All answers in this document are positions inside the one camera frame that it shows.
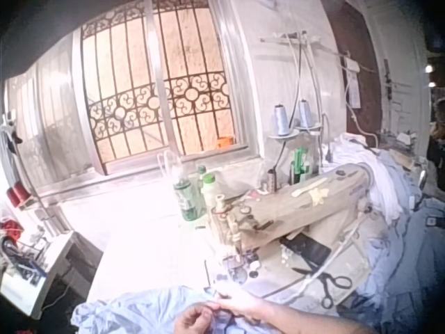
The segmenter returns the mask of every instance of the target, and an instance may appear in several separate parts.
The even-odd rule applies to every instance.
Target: person's hand
[[[233,282],[219,282],[216,291],[220,294],[218,304],[223,310],[242,315],[249,320],[262,320],[261,309],[265,301],[253,296]]]
[[[174,334],[205,334],[210,328],[213,311],[219,308],[212,302],[192,305],[176,319]]]

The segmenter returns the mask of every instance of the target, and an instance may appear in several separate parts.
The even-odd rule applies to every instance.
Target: window frame
[[[150,63],[154,73],[154,83],[157,87],[164,86],[164,78],[163,78],[163,66],[161,61],[161,45],[159,42],[159,36],[156,32],[155,26],[155,14],[153,11],[153,1],[145,0],[145,27],[146,27],[146,38],[147,38],[147,53],[149,54]],[[243,67],[236,59],[231,59],[233,56],[237,56],[234,50],[237,48],[232,44],[232,41],[229,38],[225,38],[225,40],[221,36],[221,24],[218,24],[219,19],[216,16],[216,11],[212,10],[213,0],[209,0],[210,12],[213,18],[213,23],[215,25],[215,29],[217,31],[218,38],[221,42],[222,47],[222,61],[224,64],[225,74],[227,76],[227,83],[229,84],[229,96],[231,99],[231,109],[233,115],[233,123],[234,123],[234,131],[238,138],[238,143],[232,145],[228,148],[221,148],[210,150],[198,154],[190,154],[190,155],[182,155],[179,153],[179,149],[177,147],[177,140],[175,137],[175,132],[173,129],[172,118],[170,117],[170,109],[168,106],[168,98],[165,93],[165,90],[158,90],[159,101],[161,104],[161,114],[163,117],[163,122],[165,124],[165,132],[167,134],[167,142],[168,146],[166,148],[160,148],[158,150],[153,150],[150,152],[144,152],[141,154],[136,154],[134,156],[125,157],[122,159],[118,159],[115,161],[110,161],[105,164],[102,164],[99,157],[99,152],[97,151],[96,143],[94,138],[92,137],[92,131],[90,128],[90,121],[88,119],[88,103],[86,101],[86,91],[83,85],[83,68],[81,62],[81,53],[82,53],[82,41],[81,41],[81,27],[78,28],[74,32],[73,36],[73,76],[76,73],[76,78],[73,77],[74,80],[74,89],[76,93],[76,99],[78,103],[79,117],[81,119],[81,127],[83,131],[83,135],[86,139],[86,143],[88,146],[88,152],[92,159],[92,164],[95,170],[101,175],[113,175],[113,174],[131,174],[137,173],[142,170],[151,170],[158,168],[158,163],[156,156],[158,153],[162,153],[164,150],[172,150],[181,156],[181,160],[183,162],[187,161],[196,161],[196,160],[204,160],[205,164],[216,165],[220,162],[227,161],[235,161],[244,158],[246,155],[255,157],[257,156],[257,148],[256,143],[252,139],[255,137],[247,134],[247,124],[255,124],[254,122],[250,122],[253,115],[253,107],[251,110],[251,116],[243,117],[243,114],[240,112],[242,106],[240,105],[239,96],[237,96],[234,87],[239,87],[240,79],[236,77],[234,73],[236,73],[237,69]],[[234,22],[232,22],[232,31],[234,31]],[[250,86],[250,83],[244,83],[244,86]],[[223,155],[224,159],[218,159],[218,155]]]

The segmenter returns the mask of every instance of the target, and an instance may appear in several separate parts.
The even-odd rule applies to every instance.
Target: white fabric
[[[385,165],[372,152],[360,144],[351,143],[351,139],[366,145],[366,140],[363,136],[347,133],[341,134],[330,144],[332,163],[325,160],[327,146],[323,146],[323,172],[328,172],[340,165],[349,163],[358,164],[364,162],[368,164],[374,174],[374,183],[369,191],[370,200],[374,207],[383,213],[385,221],[389,225],[402,212],[391,176]]]

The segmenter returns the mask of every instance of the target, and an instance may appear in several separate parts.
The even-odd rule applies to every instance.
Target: sewing machine
[[[209,227],[219,263],[243,284],[248,272],[261,265],[258,250],[273,241],[277,248],[279,240],[320,267],[339,247],[359,213],[372,210],[366,199],[372,182],[373,173],[366,164],[346,164],[267,196],[233,204],[217,197]]]

